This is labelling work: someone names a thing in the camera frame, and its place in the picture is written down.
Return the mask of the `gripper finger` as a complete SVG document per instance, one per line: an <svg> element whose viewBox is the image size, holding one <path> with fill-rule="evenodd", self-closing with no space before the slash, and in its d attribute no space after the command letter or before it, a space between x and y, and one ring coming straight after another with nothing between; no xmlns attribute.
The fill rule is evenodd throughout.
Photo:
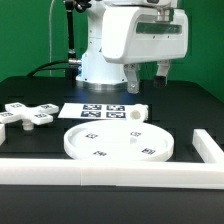
<svg viewBox="0 0 224 224"><path fill-rule="evenodd" d="M157 66L157 73L154 77L154 87L164 88L167 85L167 77L171 62L169 60L158 61Z"/></svg>
<svg viewBox="0 0 224 224"><path fill-rule="evenodd" d="M127 79L127 91L131 94L137 94L140 86L139 65L125 64L123 70Z"/></svg>

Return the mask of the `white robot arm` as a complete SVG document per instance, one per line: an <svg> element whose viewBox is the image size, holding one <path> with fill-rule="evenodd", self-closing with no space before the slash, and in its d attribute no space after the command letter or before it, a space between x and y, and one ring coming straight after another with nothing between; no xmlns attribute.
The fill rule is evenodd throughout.
<svg viewBox="0 0 224 224"><path fill-rule="evenodd" d="M137 93L140 65L157 64L154 86L167 85L173 59L188 48L188 18L179 0L87 0L88 47L77 81L94 90Z"/></svg>

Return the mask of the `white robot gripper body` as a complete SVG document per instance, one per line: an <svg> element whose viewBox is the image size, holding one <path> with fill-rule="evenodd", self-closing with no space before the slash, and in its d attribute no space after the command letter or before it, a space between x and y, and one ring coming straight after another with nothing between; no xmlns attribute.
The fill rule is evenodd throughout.
<svg viewBox="0 0 224 224"><path fill-rule="evenodd" d="M188 47L188 18L175 9L171 22L157 22L157 10L108 7L102 22L102 54L115 64L183 58Z"/></svg>

